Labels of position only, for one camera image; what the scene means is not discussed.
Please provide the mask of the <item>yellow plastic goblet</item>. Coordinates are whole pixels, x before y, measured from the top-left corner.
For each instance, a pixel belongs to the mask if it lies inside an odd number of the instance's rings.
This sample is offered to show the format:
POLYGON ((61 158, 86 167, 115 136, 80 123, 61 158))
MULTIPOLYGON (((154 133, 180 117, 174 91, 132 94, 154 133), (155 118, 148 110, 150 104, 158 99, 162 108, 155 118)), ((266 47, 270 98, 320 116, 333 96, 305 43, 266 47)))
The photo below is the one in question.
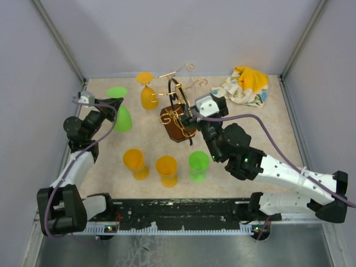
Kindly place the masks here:
POLYGON ((155 90, 149 86, 153 79, 154 76, 150 72, 141 72, 136 76, 136 81, 144 86, 140 100, 142 107, 146 110, 154 110, 159 104, 155 90))

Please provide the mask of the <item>clear wine glass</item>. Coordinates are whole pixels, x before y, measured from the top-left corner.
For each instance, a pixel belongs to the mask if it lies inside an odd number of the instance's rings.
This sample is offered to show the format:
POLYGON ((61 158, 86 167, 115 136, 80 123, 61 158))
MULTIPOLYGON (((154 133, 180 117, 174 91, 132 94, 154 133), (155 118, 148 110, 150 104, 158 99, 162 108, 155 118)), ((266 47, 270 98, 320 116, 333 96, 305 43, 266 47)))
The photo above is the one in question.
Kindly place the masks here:
POLYGON ((193 74, 195 66, 193 63, 186 63, 185 66, 186 66, 187 72, 189 73, 189 79, 188 79, 185 87, 189 87, 189 86, 193 85, 193 83, 194 83, 193 79, 192 79, 192 74, 193 74))

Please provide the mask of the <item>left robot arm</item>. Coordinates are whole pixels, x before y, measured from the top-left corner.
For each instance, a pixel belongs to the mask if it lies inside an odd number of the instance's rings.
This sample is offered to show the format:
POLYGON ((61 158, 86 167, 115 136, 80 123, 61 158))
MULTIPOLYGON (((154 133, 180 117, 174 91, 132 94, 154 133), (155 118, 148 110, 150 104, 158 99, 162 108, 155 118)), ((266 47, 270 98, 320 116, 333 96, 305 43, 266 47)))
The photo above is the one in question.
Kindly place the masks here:
POLYGON ((41 229, 51 238, 82 232, 94 217, 108 221, 116 213, 110 194, 98 193, 83 199, 78 190, 99 156, 98 141, 93 137, 104 120, 116 125, 123 98, 99 100, 80 93, 72 101, 91 110, 83 120, 77 116, 65 119, 63 129, 69 140, 70 158, 59 177, 37 193, 41 229))

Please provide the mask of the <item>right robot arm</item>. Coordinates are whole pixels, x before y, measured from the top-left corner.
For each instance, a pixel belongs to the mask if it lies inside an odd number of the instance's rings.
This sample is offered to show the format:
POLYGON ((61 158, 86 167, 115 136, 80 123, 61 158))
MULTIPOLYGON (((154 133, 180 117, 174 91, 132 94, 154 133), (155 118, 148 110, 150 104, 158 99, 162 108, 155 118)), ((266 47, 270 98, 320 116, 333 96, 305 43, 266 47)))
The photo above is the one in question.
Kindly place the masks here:
POLYGON ((348 174, 337 171, 322 174, 296 167, 285 156, 280 161, 251 147, 251 136, 236 123, 224 126, 239 116, 229 116, 224 97, 211 93, 181 105, 180 122, 201 132, 213 161, 227 163, 225 170, 239 180, 267 182, 289 189, 289 193, 255 192, 250 197, 249 215, 255 220, 275 214, 314 214, 328 223, 345 221, 348 174))

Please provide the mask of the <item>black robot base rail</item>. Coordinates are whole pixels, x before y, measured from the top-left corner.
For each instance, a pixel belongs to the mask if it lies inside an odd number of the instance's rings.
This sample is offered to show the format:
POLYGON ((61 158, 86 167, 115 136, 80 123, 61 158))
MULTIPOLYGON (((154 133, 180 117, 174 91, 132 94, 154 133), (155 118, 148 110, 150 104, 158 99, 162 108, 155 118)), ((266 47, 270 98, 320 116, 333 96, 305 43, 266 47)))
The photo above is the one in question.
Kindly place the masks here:
POLYGON ((237 230, 240 223, 265 221, 268 216, 249 198, 114 199, 112 211, 90 222, 113 222, 120 230, 237 230))

